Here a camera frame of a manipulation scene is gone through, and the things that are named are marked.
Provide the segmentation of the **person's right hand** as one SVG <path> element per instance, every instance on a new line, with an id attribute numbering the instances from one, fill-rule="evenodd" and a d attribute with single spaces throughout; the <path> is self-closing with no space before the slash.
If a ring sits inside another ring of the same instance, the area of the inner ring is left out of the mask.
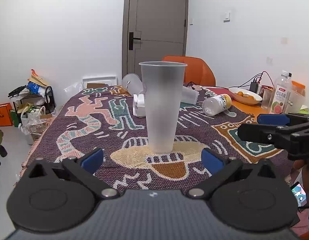
<path id="1" fill-rule="evenodd" d="M 301 169 L 303 188 L 306 192 L 307 202 L 309 204 L 309 168 L 308 168 L 308 165 L 303 160 L 297 160 L 294 162 L 293 167 L 296 170 Z"/>

